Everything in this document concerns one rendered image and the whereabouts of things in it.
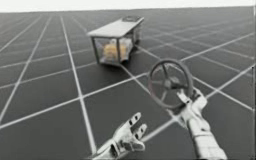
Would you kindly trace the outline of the dark steering wheel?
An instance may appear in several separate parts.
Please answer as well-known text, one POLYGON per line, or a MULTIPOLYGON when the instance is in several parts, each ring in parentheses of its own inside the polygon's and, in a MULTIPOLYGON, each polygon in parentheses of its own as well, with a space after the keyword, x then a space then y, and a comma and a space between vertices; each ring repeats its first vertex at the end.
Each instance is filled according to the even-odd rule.
POLYGON ((148 74, 148 90, 152 99, 171 111, 185 106, 193 95, 194 82, 189 69, 179 60, 162 59, 148 74))

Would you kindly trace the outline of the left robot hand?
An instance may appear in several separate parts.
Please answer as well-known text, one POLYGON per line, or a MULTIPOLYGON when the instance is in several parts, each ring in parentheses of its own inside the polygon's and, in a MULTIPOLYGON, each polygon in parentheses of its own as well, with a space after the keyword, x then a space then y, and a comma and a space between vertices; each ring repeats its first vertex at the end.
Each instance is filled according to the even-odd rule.
POLYGON ((145 150, 145 144, 141 141, 141 138, 147 130, 147 124, 143 123, 133 129, 141 117, 140 112, 135 113, 114 132, 113 141, 117 145, 119 153, 145 150))

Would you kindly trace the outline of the grey cart with brown box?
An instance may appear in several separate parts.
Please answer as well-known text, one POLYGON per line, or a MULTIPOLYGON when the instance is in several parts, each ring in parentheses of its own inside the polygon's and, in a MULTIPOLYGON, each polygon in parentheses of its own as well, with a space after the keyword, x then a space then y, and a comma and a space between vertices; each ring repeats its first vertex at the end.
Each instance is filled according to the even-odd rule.
POLYGON ((125 16, 88 33, 91 38, 94 55, 98 64, 120 66, 130 58, 135 44, 140 40, 140 27, 144 18, 141 16, 125 16), (96 39, 108 39, 99 55, 96 39))

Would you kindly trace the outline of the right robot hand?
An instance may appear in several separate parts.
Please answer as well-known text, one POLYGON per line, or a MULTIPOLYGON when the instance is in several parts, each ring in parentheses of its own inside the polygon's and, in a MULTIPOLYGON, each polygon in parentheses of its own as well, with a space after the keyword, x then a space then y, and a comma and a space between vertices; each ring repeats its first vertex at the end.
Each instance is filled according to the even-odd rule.
POLYGON ((207 98, 197 88, 192 91, 192 96, 188 97, 183 90, 177 93, 180 105, 168 107, 170 114, 178 116, 181 123, 187 125, 191 119, 203 130, 209 130, 210 125, 202 116, 202 111, 207 105, 207 98))

